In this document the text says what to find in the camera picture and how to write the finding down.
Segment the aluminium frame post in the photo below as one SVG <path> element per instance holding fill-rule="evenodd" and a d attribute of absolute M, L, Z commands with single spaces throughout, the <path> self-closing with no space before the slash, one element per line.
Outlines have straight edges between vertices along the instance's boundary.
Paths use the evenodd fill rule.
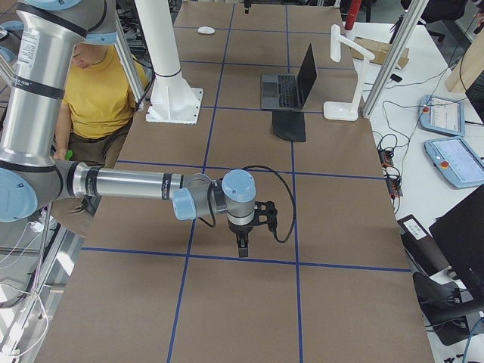
<path fill-rule="evenodd" d="M 365 106 L 362 109 L 362 116 L 364 118 L 369 119 L 371 117 L 374 108 L 377 106 L 377 102 L 383 94 L 386 83 L 388 82 L 390 75 L 393 73 L 393 70 L 395 69 L 428 2 L 428 0 L 411 1 L 408 11 L 403 17 L 399 29 L 396 31 L 396 36 L 390 46 L 386 60 L 377 74 L 375 83 L 368 95 Z"/>

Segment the white computer mouse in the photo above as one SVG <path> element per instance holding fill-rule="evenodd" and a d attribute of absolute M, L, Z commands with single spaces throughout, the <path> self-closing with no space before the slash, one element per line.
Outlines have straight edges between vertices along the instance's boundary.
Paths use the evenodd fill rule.
<path fill-rule="evenodd" d="M 210 26 L 201 26 L 197 29 L 197 32 L 202 35 L 212 35 L 216 31 Z"/>

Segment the white desk lamp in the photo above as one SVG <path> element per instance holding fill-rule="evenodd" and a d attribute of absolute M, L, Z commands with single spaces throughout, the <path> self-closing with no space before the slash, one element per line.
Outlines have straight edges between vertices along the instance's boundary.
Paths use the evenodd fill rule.
<path fill-rule="evenodd" d="M 340 26 L 332 24 L 330 27 L 330 59 L 336 63 L 341 61 L 342 45 L 351 48 L 363 57 L 362 66 L 360 70 L 356 71 L 356 84 L 352 89 L 352 95 L 349 86 L 341 85 L 339 89 L 341 92 L 346 91 L 346 95 L 334 96 L 330 101 L 325 101 L 323 111 L 326 119 L 354 122 L 359 118 L 363 86 L 370 62 L 375 58 L 375 55 L 362 45 L 347 39 L 341 34 Z"/>

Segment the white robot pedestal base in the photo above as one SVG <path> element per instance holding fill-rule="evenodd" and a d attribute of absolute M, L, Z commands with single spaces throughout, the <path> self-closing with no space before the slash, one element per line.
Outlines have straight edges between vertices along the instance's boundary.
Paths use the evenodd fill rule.
<path fill-rule="evenodd" d="M 155 75 L 146 120 L 196 124 L 203 90 L 190 87 L 182 75 L 169 3 L 141 0 L 135 6 Z"/>

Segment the grey laptop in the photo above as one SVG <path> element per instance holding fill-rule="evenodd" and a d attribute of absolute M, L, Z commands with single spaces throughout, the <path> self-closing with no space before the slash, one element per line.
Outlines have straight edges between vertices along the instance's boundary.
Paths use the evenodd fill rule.
<path fill-rule="evenodd" d="M 263 110 L 303 109 L 317 77 L 312 43 L 310 43 L 296 75 L 261 75 L 261 108 Z"/>

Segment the person in yellow shirt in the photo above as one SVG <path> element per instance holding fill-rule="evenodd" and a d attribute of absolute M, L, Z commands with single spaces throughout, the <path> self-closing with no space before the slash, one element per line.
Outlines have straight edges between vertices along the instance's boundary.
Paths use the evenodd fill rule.
<path fill-rule="evenodd" d="M 56 160 L 115 166 L 136 111 L 136 100 L 112 45 L 75 46 L 55 129 Z"/>

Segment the black mouse pad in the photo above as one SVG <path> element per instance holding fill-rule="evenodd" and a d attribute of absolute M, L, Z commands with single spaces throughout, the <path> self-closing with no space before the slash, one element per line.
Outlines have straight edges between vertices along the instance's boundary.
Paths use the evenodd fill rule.
<path fill-rule="evenodd" d="M 306 142 L 306 123 L 303 112 L 275 110 L 272 112 L 273 134 L 285 141 Z"/>

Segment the cardboard box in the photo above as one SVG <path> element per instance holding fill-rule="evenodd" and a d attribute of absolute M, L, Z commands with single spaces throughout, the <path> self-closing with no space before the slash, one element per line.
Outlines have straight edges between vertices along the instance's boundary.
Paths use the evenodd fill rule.
<path fill-rule="evenodd" d="M 383 65 L 391 49 L 391 44 L 358 36 L 354 38 L 354 42 L 374 54 L 374 59 L 371 60 L 371 63 L 373 64 Z M 403 69 L 406 67 L 409 62 L 408 54 L 409 49 L 405 48 L 396 65 L 398 69 Z"/>

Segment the far teach pendant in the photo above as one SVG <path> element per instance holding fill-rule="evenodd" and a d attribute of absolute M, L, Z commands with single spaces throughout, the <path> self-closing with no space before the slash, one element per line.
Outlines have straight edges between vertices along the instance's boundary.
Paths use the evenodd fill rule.
<path fill-rule="evenodd" d="M 448 136 L 465 136 L 465 115 L 462 101 L 424 95 L 418 110 L 422 129 Z"/>

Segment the black monitor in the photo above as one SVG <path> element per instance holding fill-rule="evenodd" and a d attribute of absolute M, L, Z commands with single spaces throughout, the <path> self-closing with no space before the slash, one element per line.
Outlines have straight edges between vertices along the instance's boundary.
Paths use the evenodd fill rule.
<path fill-rule="evenodd" d="M 430 226 L 438 248 L 466 288 L 483 295 L 483 186 Z"/>

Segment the red cylinder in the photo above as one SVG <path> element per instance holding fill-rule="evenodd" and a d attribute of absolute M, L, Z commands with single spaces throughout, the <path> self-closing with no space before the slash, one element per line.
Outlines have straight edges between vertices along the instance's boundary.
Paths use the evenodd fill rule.
<path fill-rule="evenodd" d="M 362 0 L 352 0 L 346 16 L 345 30 L 352 30 L 358 16 Z"/>

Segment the near teach pendant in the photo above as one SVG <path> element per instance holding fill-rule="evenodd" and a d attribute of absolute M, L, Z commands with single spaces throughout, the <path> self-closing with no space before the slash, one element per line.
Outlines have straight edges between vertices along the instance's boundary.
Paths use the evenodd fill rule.
<path fill-rule="evenodd" d="M 462 137 L 426 140 L 423 146 L 433 165 L 453 187 L 483 184 L 483 160 Z"/>

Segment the teach pendant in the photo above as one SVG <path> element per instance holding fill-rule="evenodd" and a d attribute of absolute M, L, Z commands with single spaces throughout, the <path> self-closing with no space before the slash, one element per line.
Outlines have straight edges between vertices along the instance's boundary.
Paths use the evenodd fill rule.
<path fill-rule="evenodd" d="M 483 160 L 462 137 L 426 140 L 423 146 L 433 165 L 453 187 L 483 184 Z"/>
<path fill-rule="evenodd" d="M 422 129 L 448 136 L 465 136 L 465 115 L 462 101 L 424 95 L 418 110 Z"/>

